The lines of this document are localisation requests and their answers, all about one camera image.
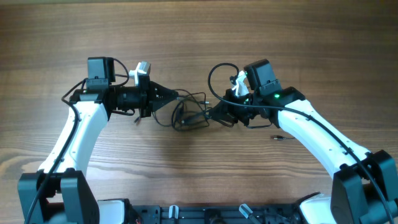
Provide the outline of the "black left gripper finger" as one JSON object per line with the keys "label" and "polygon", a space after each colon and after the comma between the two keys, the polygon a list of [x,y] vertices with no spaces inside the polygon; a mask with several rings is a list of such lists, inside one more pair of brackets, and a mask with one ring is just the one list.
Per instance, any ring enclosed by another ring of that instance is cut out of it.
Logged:
{"label": "black left gripper finger", "polygon": [[178,92],[176,90],[171,90],[166,88],[156,82],[150,82],[150,97],[151,98],[176,98],[178,97]]}
{"label": "black left gripper finger", "polygon": [[155,112],[176,99],[177,99],[176,96],[167,97],[167,98],[166,97],[155,98],[154,100],[150,101],[151,110],[152,112]]}

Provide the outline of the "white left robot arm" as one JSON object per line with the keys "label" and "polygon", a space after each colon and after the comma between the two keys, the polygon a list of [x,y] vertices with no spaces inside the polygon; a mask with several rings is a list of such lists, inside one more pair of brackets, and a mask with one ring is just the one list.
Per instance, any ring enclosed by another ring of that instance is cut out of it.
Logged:
{"label": "white left robot arm", "polygon": [[115,85],[115,77],[89,77],[67,94],[67,122],[38,171],[24,173],[17,190],[26,223],[99,223],[104,214],[86,170],[102,129],[113,113],[145,118],[178,98],[178,92],[139,75],[135,86]]}

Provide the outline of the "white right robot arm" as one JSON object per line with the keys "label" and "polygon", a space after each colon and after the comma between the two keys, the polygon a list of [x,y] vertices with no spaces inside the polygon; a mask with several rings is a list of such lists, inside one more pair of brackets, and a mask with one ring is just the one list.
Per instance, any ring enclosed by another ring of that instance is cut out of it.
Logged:
{"label": "white right robot arm", "polygon": [[348,139],[295,88],[246,94],[230,89],[208,113],[225,126],[248,126],[257,115],[302,143],[332,179],[331,195],[299,202],[305,223],[393,223],[397,218],[395,160],[384,150],[370,152]]}

